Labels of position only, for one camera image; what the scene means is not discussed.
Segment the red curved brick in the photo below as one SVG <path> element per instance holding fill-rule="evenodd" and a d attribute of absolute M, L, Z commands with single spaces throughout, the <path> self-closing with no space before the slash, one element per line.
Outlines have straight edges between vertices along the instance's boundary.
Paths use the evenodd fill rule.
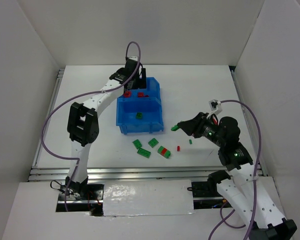
<path fill-rule="evenodd" d="M 138 92 L 137 93 L 137 97 L 138 98 L 144 98 L 145 97 L 145 94 L 143 92 Z"/>

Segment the green base plate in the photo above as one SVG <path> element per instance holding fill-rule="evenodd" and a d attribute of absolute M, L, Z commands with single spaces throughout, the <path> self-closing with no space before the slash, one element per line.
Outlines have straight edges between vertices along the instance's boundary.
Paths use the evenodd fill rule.
<path fill-rule="evenodd" d="M 177 131 L 177 130 L 179 130 L 181 127 L 179 126 L 179 124 L 176 124 L 176 125 L 174 125 L 170 130 L 172 131 L 172 132 L 175 132 L 175 131 Z"/>

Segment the green sloped 2x2 brick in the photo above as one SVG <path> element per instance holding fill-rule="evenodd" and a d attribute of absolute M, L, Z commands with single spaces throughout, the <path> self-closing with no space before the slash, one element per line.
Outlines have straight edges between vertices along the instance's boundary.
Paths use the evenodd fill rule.
<path fill-rule="evenodd" d="M 144 118 L 144 114 L 142 112 L 137 112 L 136 115 L 135 115 L 135 118 L 137 120 L 141 120 Z"/>

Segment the green 2x4 plate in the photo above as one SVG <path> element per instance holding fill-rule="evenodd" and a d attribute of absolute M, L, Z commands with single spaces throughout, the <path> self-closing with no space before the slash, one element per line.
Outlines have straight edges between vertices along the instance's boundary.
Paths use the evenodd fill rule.
<path fill-rule="evenodd" d="M 150 156 L 151 156 L 151 152 L 148 151 L 148 150 L 146 150 L 146 149 L 144 149 L 144 148 L 142 148 L 142 147 L 140 147 L 140 148 L 137 150 L 137 154 L 140 155 L 140 156 L 142 156 L 142 157 L 145 157 L 145 158 L 147 158 L 147 159 L 149 159 Z"/>

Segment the green curved brick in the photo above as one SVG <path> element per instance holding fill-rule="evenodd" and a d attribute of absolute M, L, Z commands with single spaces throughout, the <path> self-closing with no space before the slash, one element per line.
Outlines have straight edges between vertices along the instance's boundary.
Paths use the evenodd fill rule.
<path fill-rule="evenodd" d="M 132 143 L 137 150 L 143 146 L 139 139 L 134 140 Z"/>

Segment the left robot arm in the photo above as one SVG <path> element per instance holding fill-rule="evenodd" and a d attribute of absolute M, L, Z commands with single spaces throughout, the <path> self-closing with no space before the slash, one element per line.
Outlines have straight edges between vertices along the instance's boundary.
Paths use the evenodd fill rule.
<path fill-rule="evenodd" d="M 82 103 L 74 102 L 70 106 L 67 131 L 71 140 L 71 158 L 73 158 L 65 185 L 79 197 L 85 197 L 88 191 L 88 160 L 92 143 L 99 135 L 99 117 L 102 112 L 125 91 L 131 89 L 139 77 L 138 57 L 127 57 L 125 66 L 113 73 L 106 84 Z"/>

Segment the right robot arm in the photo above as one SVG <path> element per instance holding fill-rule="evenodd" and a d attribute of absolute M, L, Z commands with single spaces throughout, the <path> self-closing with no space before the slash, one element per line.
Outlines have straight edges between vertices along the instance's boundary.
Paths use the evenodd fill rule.
<path fill-rule="evenodd" d="M 240 143 L 241 130 L 236 119 L 216 120 L 200 112 L 177 127 L 188 136 L 205 137 L 219 147 L 218 157 L 226 170 L 208 176 L 210 189 L 224 197 L 247 226 L 250 240 L 289 240 L 297 230 L 292 219 L 276 207 L 258 175 L 255 165 Z"/>

